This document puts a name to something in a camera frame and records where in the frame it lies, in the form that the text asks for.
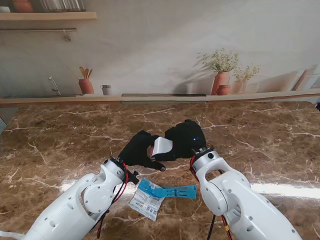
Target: potted plant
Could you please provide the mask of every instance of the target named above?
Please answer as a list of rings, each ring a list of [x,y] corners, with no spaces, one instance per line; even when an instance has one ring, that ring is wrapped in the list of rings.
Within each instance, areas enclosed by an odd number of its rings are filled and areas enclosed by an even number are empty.
[[[246,66],[245,70],[237,68],[234,70],[235,82],[231,87],[232,94],[241,94],[246,90],[247,82],[256,74],[260,72],[260,65]]]
[[[225,51],[224,48],[216,50],[213,54],[204,54],[202,63],[205,67],[209,67],[217,72],[214,77],[211,95],[217,95],[217,90],[220,85],[228,85],[230,80],[230,71],[235,69],[238,65],[238,53]]]

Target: faucet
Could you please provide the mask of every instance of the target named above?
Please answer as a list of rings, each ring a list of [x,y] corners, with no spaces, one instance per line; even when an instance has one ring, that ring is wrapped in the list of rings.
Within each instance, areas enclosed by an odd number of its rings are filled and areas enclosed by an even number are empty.
[[[51,81],[51,80],[52,80],[54,87],[55,87],[55,89],[51,88],[51,91],[55,92],[58,96],[61,96],[61,92],[59,91],[59,88],[58,88],[58,86],[52,76],[49,77],[49,81]]]

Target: terracotta vase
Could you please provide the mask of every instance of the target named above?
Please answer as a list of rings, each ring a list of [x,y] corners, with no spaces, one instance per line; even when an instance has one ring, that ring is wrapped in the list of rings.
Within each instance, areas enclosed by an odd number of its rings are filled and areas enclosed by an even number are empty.
[[[19,13],[34,13],[32,4],[28,0],[13,0],[12,1],[15,10]]]
[[[220,85],[216,91],[219,96],[228,95],[230,93],[231,85]]]
[[[94,88],[89,79],[79,79],[79,86],[83,94],[94,94]]]
[[[230,72],[221,71],[214,77],[211,95],[217,95],[217,90],[220,85],[227,85],[230,80]]]
[[[231,86],[231,94],[243,94],[246,90],[246,86],[246,82],[235,81]]]

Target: marble countertop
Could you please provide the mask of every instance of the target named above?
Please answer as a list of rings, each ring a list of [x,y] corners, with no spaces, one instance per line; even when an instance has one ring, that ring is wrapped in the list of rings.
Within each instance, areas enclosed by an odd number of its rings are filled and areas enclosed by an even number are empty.
[[[320,113],[308,102],[34,105],[20,108],[0,135],[0,230],[26,233],[37,216],[77,179],[98,173],[140,130],[153,135],[197,121],[209,145],[265,195],[305,240],[320,234]],[[130,167],[160,186],[199,185],[189,159],[165,172]],[[110,208],[100,239],[206,239],[212,213],[201,196],[166,198],[153,222],[128,202]],[[97,229],[85,240],[94,240]],[[226,240],[217,217],[212,239]]]

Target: white wall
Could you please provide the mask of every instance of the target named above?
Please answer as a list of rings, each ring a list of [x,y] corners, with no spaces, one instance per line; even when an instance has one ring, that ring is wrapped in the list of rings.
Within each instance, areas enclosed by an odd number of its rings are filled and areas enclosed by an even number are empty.
[[[23,23],[77,27],[72,42],[56,32],[0,32],[0,96],[80,93],[79,66],[91,81],[121,93],[185,93],[186,84],[213,76],[199,52],[238,51],[243,65],[261,64],[251,83],[320,63],[319,0],[86,0],[98,20]],[[21,23],[1,23],[1,28]]]

